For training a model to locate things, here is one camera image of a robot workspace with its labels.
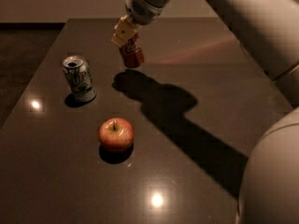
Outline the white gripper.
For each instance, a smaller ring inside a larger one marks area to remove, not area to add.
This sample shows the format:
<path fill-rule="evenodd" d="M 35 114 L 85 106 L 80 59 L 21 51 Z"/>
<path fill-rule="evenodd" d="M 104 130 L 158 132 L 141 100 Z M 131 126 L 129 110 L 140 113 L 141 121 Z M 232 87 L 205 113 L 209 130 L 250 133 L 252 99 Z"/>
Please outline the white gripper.
<path fill-rule="evenodd" d="M 119 48 L 137 33 L 137 23 L 147 25 L 158 18 L 170 0 L 125 0 L 128 15 L 120 17 L 114 27 L 112 42 Z"/>

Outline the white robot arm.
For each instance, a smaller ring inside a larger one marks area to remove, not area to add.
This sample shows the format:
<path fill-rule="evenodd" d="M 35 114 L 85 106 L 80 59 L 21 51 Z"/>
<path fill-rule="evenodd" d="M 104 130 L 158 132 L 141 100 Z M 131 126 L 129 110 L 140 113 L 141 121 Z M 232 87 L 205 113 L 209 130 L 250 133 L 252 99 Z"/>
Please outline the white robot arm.
<path fill-rule="evenodd" d="M 170 0 L 125 0 L 113 43 L 124 63 L 142 63 L 137 31 Z M 206 0 L 294 110 L 252 150 L 235 224 L 299 224 L 299 5 L 292 0 Z"/>

